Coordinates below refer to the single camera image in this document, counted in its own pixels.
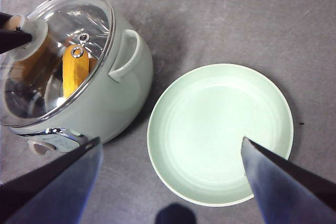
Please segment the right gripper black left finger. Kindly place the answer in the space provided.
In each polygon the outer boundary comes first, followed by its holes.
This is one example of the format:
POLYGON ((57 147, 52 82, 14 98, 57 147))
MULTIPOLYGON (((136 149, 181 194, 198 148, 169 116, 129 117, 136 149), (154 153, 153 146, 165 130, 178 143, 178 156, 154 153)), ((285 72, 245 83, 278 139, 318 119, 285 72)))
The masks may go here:
POLYGON ((99 138, 1 185, 1 223, 78 223, 102 163, 99 138))

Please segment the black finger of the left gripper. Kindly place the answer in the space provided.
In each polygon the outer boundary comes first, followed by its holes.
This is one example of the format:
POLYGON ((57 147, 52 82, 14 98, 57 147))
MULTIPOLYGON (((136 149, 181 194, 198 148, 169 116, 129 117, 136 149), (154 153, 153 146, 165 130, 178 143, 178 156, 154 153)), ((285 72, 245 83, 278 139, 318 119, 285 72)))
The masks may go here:
POLYGON ((11 24, 10 19, 12 18, 12 15, 1 12, 0 14, 0 24, 1 29, 13 29, 13 25, 11 24))
POLYGON ((32 35, 21 30, 1 29, 0 54, 32 41, 32 35))

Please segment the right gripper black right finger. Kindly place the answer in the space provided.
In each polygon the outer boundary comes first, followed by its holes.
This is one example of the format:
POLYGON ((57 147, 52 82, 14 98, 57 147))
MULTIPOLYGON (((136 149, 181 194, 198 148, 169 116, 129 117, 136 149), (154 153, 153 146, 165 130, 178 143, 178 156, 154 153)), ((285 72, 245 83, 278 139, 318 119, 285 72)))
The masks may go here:
POLYGON ((335 223, 335 183, 247 137, 241 156, 265 223, 335 223))

